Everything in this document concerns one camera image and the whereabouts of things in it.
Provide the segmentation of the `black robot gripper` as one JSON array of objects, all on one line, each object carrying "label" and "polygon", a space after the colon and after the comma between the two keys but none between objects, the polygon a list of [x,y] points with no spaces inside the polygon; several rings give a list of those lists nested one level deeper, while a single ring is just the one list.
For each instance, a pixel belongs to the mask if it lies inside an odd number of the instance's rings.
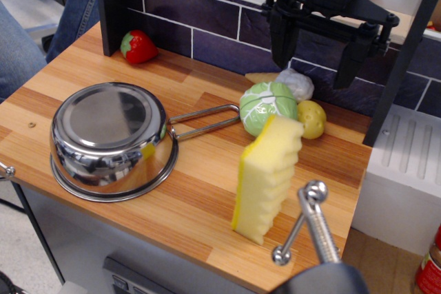
[{"label": "black robot gripper", "polygon": [[284,69],[296,51],[299,30],[347,42],[334,89],[348,88],[368,57],[385,53],[399,18],[370,0],[265,0],[271,55]]}]

